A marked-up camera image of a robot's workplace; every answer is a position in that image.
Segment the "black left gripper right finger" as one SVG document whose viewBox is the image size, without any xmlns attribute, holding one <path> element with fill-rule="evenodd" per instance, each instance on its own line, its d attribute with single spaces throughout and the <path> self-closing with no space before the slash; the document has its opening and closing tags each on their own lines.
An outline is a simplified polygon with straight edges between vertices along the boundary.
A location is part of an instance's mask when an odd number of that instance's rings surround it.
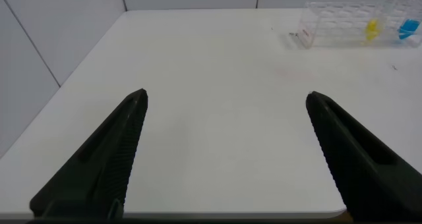
<svg viewBox="0 0 422 224">
<path fill-rule="evenodd" d="M 421 222 L 421 173 L 330 97 L 306 109 L 330 173 L 356 222 Z"/>
</svg>

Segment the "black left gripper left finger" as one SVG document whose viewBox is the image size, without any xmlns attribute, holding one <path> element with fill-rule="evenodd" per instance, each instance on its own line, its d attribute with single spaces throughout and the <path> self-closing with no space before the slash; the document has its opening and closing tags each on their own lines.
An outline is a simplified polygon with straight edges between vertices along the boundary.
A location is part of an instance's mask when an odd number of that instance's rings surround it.
<svg viewBox="0 0 422 224">
<path fill-rule="evenodd" d="M 129 94 L 31 199 L 36 218 L 121 218 L 148 109 Z"/>
</svg>

